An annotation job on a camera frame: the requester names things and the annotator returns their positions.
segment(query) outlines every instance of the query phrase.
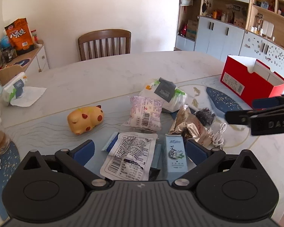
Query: white packet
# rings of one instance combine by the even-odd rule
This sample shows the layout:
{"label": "white packet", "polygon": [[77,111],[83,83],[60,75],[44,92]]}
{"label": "white packet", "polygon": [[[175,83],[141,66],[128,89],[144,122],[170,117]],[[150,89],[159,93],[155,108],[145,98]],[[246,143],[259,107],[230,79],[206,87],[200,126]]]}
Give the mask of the white packet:
{"label": "white packet", "polygon": [[157,134],[120,133],[100,174],[111,180],[148,181],[157,138]]}
{"label": "white packet", "polygon": [[173,84],[173,91],[174,94],[171,96],[168,100],[166,100],[164,95],[159,96],[156,92],[157,88],[160,85],[160,80],[161,82],[167,82],[169,84],[173,84],[172,82],[166,81],[162,78],[160,79],[152,79],[149,82],[146,83],[143,90],[139,93],[139,96],[144,96],[144,97],[149,97],[152,99],[157,99],[162,101],[162,108],[168,110],[169,112],[173,113],[175,111],[178,111],[185,103],[187,100],[187,94],[183,91],[181,91],[179,88],[176,87],[175,84]]}
{"label": "white packet", "polygon": [[124,126],[161,130],[162,101],[143,96],[132,96],[130,102],[132,103],[130,119],[123,124]]}

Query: blue and white box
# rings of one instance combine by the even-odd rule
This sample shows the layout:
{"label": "blue and white box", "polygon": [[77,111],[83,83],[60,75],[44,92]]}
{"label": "blue and white box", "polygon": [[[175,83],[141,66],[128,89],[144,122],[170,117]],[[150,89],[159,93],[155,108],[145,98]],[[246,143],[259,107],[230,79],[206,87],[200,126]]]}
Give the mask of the blue and white box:
{"label": "blue and white box", "polygon": [[162,177],[172,183],[188,172],[186,154],[181,135],[165,135],[162,148]]}

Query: barcode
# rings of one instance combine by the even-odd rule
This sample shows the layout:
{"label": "barcode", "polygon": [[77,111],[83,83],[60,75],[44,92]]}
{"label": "barcode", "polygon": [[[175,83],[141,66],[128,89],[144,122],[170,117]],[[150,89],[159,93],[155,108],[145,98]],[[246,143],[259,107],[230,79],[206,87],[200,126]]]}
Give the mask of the barcode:
{"label": "barcode", "polygon": [[120,166],[121,166],[121,162],[122,162],[122,158],[113,158],[113,161],[111,162],[111,164],[108,167],[108,170],[113,172],[113,173],[117,173],[117,171],[119,170]]}
{"label": "barcode", "polygon": [[239,81],[234,79],[228,73],[224,74],[222,82],[226,83],[232,90],[234,90],[239,95],[241,95],[244,90],[244,85],[242,85]]}
{"label": "barcode", "polygon": [[137,122],[136,122],[136,126],[140,125],[140,117],[137,117]]}
{"label": "barcode", "polygon": [[240,93],[243,89],[243,85],[240,85],[239,88],[238,88],[238,92]]}
{"label": "barcode", "polygon": [[141,126],[147,126],[148,127],[148,125],[149,125],[149,117],[150,117],[149,113],[143,113],[142,125]]}

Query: gold foil wrapper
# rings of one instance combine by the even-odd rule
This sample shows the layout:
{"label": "gold foil wrapper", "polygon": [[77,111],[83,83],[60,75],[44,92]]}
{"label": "gold foil wrapper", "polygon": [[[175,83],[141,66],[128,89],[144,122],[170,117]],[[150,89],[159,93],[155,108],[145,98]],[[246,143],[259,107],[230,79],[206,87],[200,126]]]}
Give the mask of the gold foil wrapper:
{"label": "gold foil wrapper", "polygon": [[180,108],[169,134],[181,134],[185,139],[192,138],[204,147],[212,142],[212,132],[205,128],[199,119],[190,112],[187,104]]}

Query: orange snack bag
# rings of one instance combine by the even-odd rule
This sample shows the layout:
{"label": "orange snack bag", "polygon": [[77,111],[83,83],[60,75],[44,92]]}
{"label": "orange snack bag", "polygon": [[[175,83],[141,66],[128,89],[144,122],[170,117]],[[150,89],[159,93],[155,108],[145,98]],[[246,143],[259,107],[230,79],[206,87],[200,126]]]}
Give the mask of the orange snack bag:
{"label": "orange snack bag", "polygon": [[5,31],[18,55],[28,53],[34,49],[26,18],[15,20],[12,24],[5,27]]}

